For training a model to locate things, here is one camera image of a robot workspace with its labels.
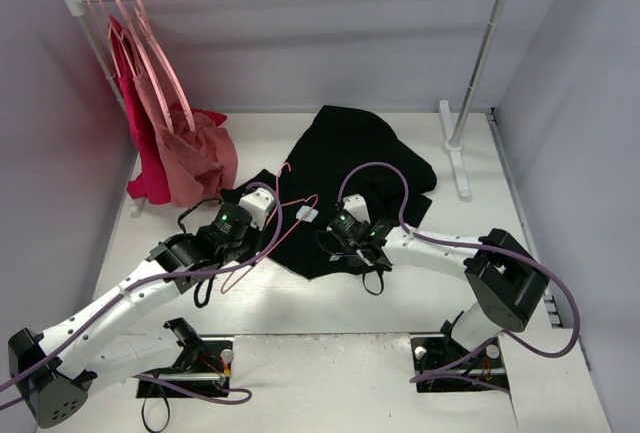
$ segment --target gray wall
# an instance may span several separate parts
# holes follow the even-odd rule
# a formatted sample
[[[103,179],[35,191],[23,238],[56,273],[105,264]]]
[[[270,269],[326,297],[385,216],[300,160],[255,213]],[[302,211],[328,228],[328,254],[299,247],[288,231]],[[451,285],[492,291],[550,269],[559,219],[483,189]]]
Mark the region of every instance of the gray wall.
[[[62,0],[0,0],[0,341],[41,330],[95,284],[130,160],[128,130]],[[9,377],[0,346],[0,382]],[[0,394],[0,403],[17,390]],[[25,433],[24,405],[0,431]]]
[[[157,35],[194,104],[225,111],[462,102],[493,0],[163,0]],[[510,0],[478,106],[495,106],[553,0]]]
[[[498,113],[540,256],[577,297],[618,432],[640,423],[639,32],[638,0],[556,0]]]

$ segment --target black cloth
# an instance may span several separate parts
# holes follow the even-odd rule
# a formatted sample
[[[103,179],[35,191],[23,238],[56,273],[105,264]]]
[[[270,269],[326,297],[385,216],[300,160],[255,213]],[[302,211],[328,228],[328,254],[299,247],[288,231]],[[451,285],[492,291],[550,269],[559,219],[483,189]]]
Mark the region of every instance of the black cloth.
[[[343,179],[355,167],[371,161],[389,163],[398,168],[409,183],[409,202],[405,220],[418,226],[431,200],[421,193],[436,186],[433,169],[424,159],[409,149],[391,127],[369,111],[336,106],[324,106],[312,125],[298,140],[286,160],[291,173],[284,169],[280,175],[280,200],[282,203],[319,195],[316,206],[318,216],[312,222],[300,225],[269,255],[282,266],[306,278],[316,278],[329,273],[348,272],[361,274],[372,271],[366,266],[355,266],[352,259],[330,261],[316,240],[316,231],[325,230],[336,216],[338,191]],[[250,180],[268,184],[275,190],[275,175],[262,170]],[[234,190],[223,190],[225,201],[237,203],[244,193],[244,185]],[[377,220],[396,219],[402,203],[404,189],[397,175],[384,167],[365,168],[356,173],[345,189],[345,196],[360,194],[366,202],[373,223]],[[301,205],[284,208],[282,232],[296,221]],[[269,225],[265,241],[272,237],[275,218]],[[330,235],[321,234],[325,249],[340,251],[340,246]]]

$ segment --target purple wall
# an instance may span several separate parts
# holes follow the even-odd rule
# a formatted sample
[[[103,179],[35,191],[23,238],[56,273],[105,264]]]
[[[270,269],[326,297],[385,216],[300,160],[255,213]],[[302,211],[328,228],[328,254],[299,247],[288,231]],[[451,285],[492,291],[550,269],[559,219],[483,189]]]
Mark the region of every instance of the purple wall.
[[[640,423],[639,32],[638,0],[556,0],[498,113],[540,256],[578,300],[618,432]]]
[[[477,95],[495,106],[553,0],[510,0]],[[493,0],[155,0],[194,104],[317,111],[462,102]]]
[[[130,164],[128,131],[62,0],[0,0],[0,341],[93,290]],[[0,347],[0,382],[9,377]],[[17,390],[0,394],[0,403]],[[26,433],[24,405],[0,431]]]

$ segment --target white tag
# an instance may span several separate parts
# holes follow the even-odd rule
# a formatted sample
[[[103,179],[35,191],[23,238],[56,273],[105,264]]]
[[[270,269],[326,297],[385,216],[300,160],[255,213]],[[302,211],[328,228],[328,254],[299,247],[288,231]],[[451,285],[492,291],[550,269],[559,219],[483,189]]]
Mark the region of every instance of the white tag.
[[[311,223],[316,216],[318,216],[318,210],[314,210],[307,205],[302,205],[298,210],[298,213],[296,213],[296,218],[298,220],[307,221],[309,223]]]

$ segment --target white table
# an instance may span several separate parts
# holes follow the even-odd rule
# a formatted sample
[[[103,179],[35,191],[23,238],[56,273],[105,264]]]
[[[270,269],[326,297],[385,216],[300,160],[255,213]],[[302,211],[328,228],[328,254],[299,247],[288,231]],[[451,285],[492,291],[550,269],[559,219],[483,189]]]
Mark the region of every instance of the white table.
[[[313,116],[231,116],[226,126],[240,161],[237,183],[262,168],[276,172]],[[437,114],[381,116],[402,141],[431,163],[438,176],[437,189],[428,194],[433,205],[421,225],[423,229],[465,236],[499,227],[526,244],[484,115],[472,114],[465,130],[465,161],[473,193],[470,201],[461,201],[456,195],[449,161],[441,149]],[[132,218],[130,202],[126,199],[123,204],[96,295],[126,276],[159,240],[178,231],[177,210],[145,205],[142,216]],[[203,208],[189,217],[187,226],[196,228],[212,221],[214,215],[214,209]],[[385,282],[385,293],[373,297],[363,290],[359,277],[333,274],[308,281],[265,260],[230,293],[214,294],[203,310],[196,309],[191,294],[187,294],[149,315],[135,329],[157,329],[167,319],[182,316],[201,334],[235,335],[232,382],[255,393],[254,399],[241,407],[174,400],[174,416],[167,431],[438,429],[495,433],[516,431],[517,425],[522,429],[519,418],[516,422],[522,395],[518,404],[514,399],[512,405],[509,397],[499,392],[418,395],[408,384],[412,362],[407,333],[438,331],[445,319],[454,318],[475,301],[470,287],[446,275],[409,267],[394,268]],[[539,341],[553,341],[558,333],[566,333],[551,329],[543,305],[536,310],[528,332],[538,334]],[[265,336],[274,334],[297,336]],[[509,355],[510,368],[515,377],[519,376],[512,388],[529,391],[531,385],[553,382],[558,373],[553,360],[542,360],[546,377],[529,371],[528,360],[522,360],[528,353],[521,348],[511,348]],[[581,353],[575,350],[567,361],[570,366],[565,365],[565,370],[582,379],[584,390],[581,399],[569,406],[580,413],[571,416],[571,424],[576,427],[572,431],[607,431],[606,421],[605,429],[601,429],[599,420],[604,417]],[[129,380],[108,388],[74,417],[47,431],[145,431],[139,419],[141,401],[134,399],[135,383]],[[555,398],[554,405],[561,406],[561,399]],[[537,406],[541,408],[540,418],[548,418],[544,400]],[[155,413],[162,414],[162,408],[156,408]],[[585,421],[576,423],[579,417]],[[529,428],[533,431],[536,416],[528,414],[524,418],[533,425]],[[553,424],[547,422],[545,431],[552,431]],[[557,424],[569,431],[566,422]]]

